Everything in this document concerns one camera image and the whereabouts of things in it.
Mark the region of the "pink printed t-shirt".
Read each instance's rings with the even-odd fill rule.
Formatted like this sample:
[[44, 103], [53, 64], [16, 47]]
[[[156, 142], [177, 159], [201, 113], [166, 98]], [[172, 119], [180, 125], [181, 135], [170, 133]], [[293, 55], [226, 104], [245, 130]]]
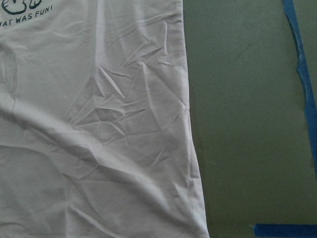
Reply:
[[183, 1], [1, 1], [0, 235], [209, 236]]

